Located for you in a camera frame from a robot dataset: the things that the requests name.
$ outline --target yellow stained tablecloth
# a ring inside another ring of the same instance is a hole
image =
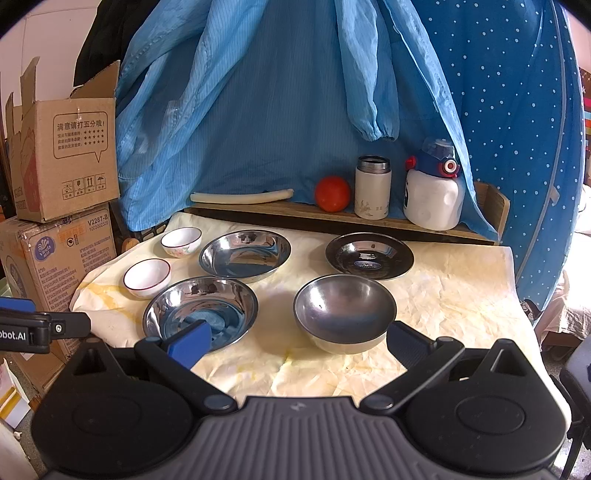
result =
[[[252,225],[175,214],[167,231],[196,226],[202,246],[224,233]],[[356,402],[404,373],[385,342],[357,355],[325,353],[295,323],[293,300],[308,281],[334,273],[324,256],[326,233],[273,229],[291,243],[289,260],[273,275],[250,283],[259,301],[252,329],[237,343],[206,355],[193,372],[242,402],[246,395],[351,395]],[[398,306],[398,320],[430,338],[452,336],[466,347],[489,348],[497,338],[516,341],[559,402],[567,420],[570,410],[547,375],[529,320],[515,292],[511,250],[507,247],[409,242],[413,268],[382,282]],[[145,241],[90,272],[70,307],[87,312],[92,332],[115,347],[132,346],[144,337],[142,316],[148,304],[130,295],[123,274],[146,258],[172,265],[172,281],[204,275],[199,255],[175,259],[160,245],[160,236]]]

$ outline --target white foam tube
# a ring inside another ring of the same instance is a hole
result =
[[[192,193],[191,201],[195,203],[221,203],[224,205],[253,205],[255,203],[287,200],[294,196],[293,189],[276,190],[274,192],[251,193],[247,195],[220,195],[216,193]]]

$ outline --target stainless steel plate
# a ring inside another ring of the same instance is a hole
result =
[[[390,280],[405,274],[414,264],[410,248],[380,233],[350,233],[326,247],[326,259],[335,269],[371,280]]]
[[[278,233],[242,230],[209,242],[199,256],[199,265],[209,275],[254,281],[273,273],[290,254],[290,243]]]
[[[215,277],[188,278],[155,297],[144,313],[146,336],[167,339],[196,320],[212,328],[211,351],[240,340],[255,322],[258,301],[238,280]]]
[[[396,318],[396,302],[374,280],[356,275],[327,275],[312,280],[297,293],[294,315],[313,340],[350,345],[351,351],[339,353],[354,353],[365,349],[358,349],[358,345],[379,339],[386,332]]]

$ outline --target red ball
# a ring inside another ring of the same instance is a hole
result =
[[[351,188],[345,179],[332,175],[318,182],[314,190],[316,205],[325,212],[340,212],[351,200]]]

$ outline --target white ceramic bowl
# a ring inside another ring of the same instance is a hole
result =
[[[123,285],[139,299],[153,299],[170,283],[170,264],[161,258],[148,258],[132,265],[123,276]]]
[[[177,228],[163,235],[160,244],[171,257],[188,257],[201,245],[201,230],[194,226]]]

